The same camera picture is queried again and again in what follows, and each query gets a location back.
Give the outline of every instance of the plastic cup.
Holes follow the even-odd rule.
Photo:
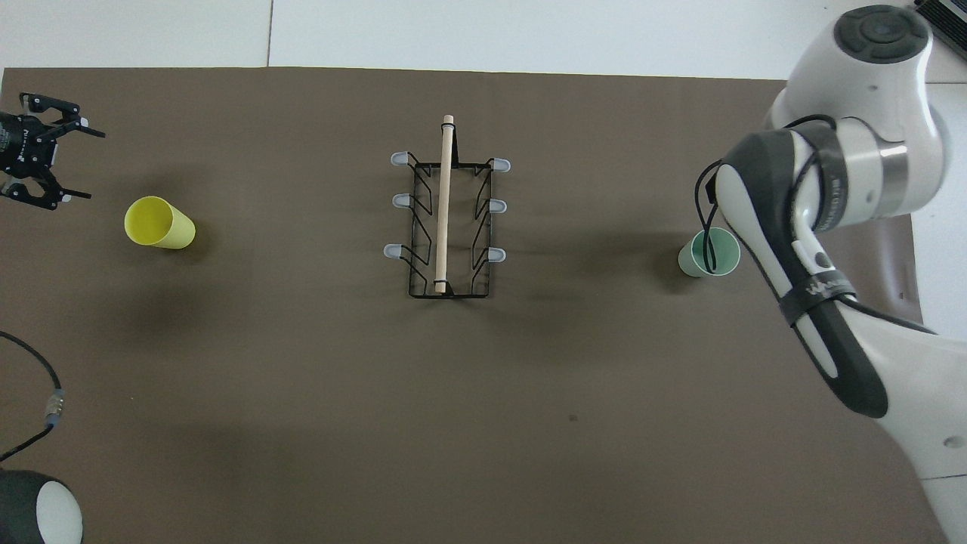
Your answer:
[[[180,250],[194,239],[194,223],[164,198],[145,196],[124,214],[124,231],[135,244]]]
[[[705,241],[705,231],[699,230],[691,241],[688,242],[682,251],[678,252],[678,266],[682,272],[693,278],[707,278],[709,276],[724,276],[739,265],[739,257],[742,249],[739,247],[739,240],[724,228],[712,227],[709,231],[709,240],[716,248],[716,269],[709,271],[705,268],[705,258],[702,256],[702,243]],[[709,254],[709,264],[712,264],[712,256]]]

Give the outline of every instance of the cable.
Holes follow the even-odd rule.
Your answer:
[[[14,344],[20,346],[21,348],[24,348],[28,353],[30,353],[31,355],[33,355],[34,358],[36,358],[38,360],[38,362],[40,362],[41,365],[44,366],[44,369],[47,370],[47,373],[50,375],[50,381],[53,382],[55,391],[61,391],[60,379],[57,377],[57,373],[54,371],[53,367],[50,366],[50,363],[47,362],[47,360],[44,358],[43,355],[41,355],[36,349],[31,348],[30,345],[27,344],[26,342],[20,340],[18,337],[14,336],[14,335],[12,335],[12,334],[10,334],[8,332],[4,332],[4,331],[0,330],[0,337],[6,338],[7,340],[9,340],[9,341],[13,342]],[[3,463],[7,459],[13,457],[13,455],[15,455],[15,454],[23,451],[24,449],[30,447],[30,445],[32,445],[37,440],[39,440],[39,439],[41,439],[43,437],[46,437],[47,434],[50,433],[50,431],[53,430],[53,428],[54,428],[54,425],[52,423],[47,422],[44,425],[44,429],[42,431],[40,431],[39,433],[33,435],[32,437],[30,437],[28,440],[26,440],[22,444],[14,447],[14,448],[8,450],[7,452],[3,453],[2,455],[0,455],[0,463]]]
[[[53,430],[53,428],[54,428],[53,425],[46,425],[46,426],[44,426],[44,429],[42,431],[40,431],[39,433],[33,435],[29,440],[23,442],[19,446],[16,446],[16,447],[11,448],[9,451],[7,451],[6,453],[4,453],[3,455],[0,455],[0,463],[3,463],[4,461],[7,461],[7,459],[13,457],[17,453],[20,453],[21,451],[23,451],[25,449],[27,449],[28,447],[30,447],[31,444],[33,444],[37,440],[39,440],[39,439],[41,439],[43,437],[46,437],[47,434],[50,433],[50,431]]]
[[[845,304],[846,306],[849,306],[853,310],[856,310],[857,312],[860,312],[862,314],[866,314],[866,315],[868,315],[870,317],[876,317],[877,319],[882,319],[882,320],[884,320],[886,322],[889,322],[889,323],[892,323],[894,325],[899,325],[901,327],[905,327],[905,328],[912,329],[912,330],[915,330],[915,331],[920,331],[920,332],[923,332],[923,333],[926,333],[926,334],[937,334],[937,333],[933,332],[932,330],[924,327],[923,325],[921,325],[919,323],[915,323],[914,321],[910,321],[910,320],[904,319],[903,317],[897,317],[897,316],[891,316],[890,314],[884,314],[883,312],[880,312],[879,310],[875,310],[873,308],[870,308],[869,306],[867,306],[866,304],[863,304],[859,300],[856,300],[856,299],[851,298],[849,296],[846,296],[844,294],[841,294],[841,295],[837,296],[835,298],[835,300],[837,300],[839,302],[842,302],[843,304]]]
[[[712,219],[716,216],[716,211],[718,211],[718,202],[714,200],[714,193],[709,191],[709,188],[715,187],[716,176],[718,175],[718,167],[721,166],[722,159],[719,159],[710,165],[706,166],[702,173],[698,175],[698,180],[695,181],[695,211],[698,212],[698,221],[702,224],[702,231],[704,236],[702,238],[702,259],[705,263],[705,270],[708,272],[715,272],[718,267],[718,262],[716,260],[716,249],[712,244],[712,240],[709,234],[712,230]],[[709,212],[708,220],[705,219],[705,214],[702,213],[702,206],[699,202],[698,195],[702,188],[702,182],[705,180],[705,176],[709,175],[709,172],[715,170],[716,173],[712,174],[712,178],[709,179],[709,183],[706,185],[706,192],[709,197],[709,201],[712,203],[712,210]],[[712,263],[709,263],[709,256],[712,257]]]
[[[836,120],[833,117],[830,117],[829,115],[823,115],[820,113],[817,113],[815,115],[807,115],[806,117],[800,117],[799,119],[796,119],[792,123],[789,123],[788,125],[782,128],[791,129],[793,127],[802,125],[803,123],[806,123],[808,121],[824,121],[830,126],[830,128],[832,128],[833,130],[836,130]]]
[[[796,181],[794,181],[792,184],[792,192],[790,194],[792,195],[793,198],[795,198],[797,193],[799,192],[799,186],[803,183],[803,180],[806,179],[806,174],[809,173],[809,169],[812,168],[813,166],[816,166],[816,161],[818,159],[819,159],[819,152],[816,151],[815,149],[813,149],[812,153],[809,154],[808,157],[806,157],[806,162],[803,163],[803,167],[799,169],[799,173],[796,174]]]

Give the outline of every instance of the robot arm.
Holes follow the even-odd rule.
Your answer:
[[[57,209],[58,202],[72,196],[90,198],[87,193],[61,187],[50,168],[57,156],[57,138],[79,131],[104,137],[104,133],[87,126],[80,116],[80,106],[43,95],[20,93],[23,104],[21,115],[0,111],[0,168],[9,176],[0,187],[0,195],[47,210]],[[49,109],[60,112],[61,118],[47,125],[37,115]],[[44,193],[31,195],[20,180],[33,178]]]
[[[899,443],[952,542],[967,542],[967,343],[860,304],[815,232],[910,213],[944,172],[918,15],[845,14],[810,46],[767,124],[718,170],[716,199],[786,321],[847,407]]]

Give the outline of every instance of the wooden stick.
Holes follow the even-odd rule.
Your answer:
[[[454,160],[454,117],[443,116],[443,145],[440,149],[440,203],[436,220],[436,292],[447,291],[447,230],[450,222],[450,171]]]

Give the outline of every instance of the brown mat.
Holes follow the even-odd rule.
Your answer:
[[[367,70],[17,70],[107,140],[0,201],[0,328],[68,394],[6,468],[63,478],[87,542],[940,542],[898,447],[844,408],[751,258],[678,269],[694,177],[782,83]],[[506,157],[492,296],[421,301],[382,257],[408,149]],[[122,229],[140,196],[198,225]],[[864,301],[919,317],[910,223],[827,236]],[[4,444],[43,371],[0,347]]]

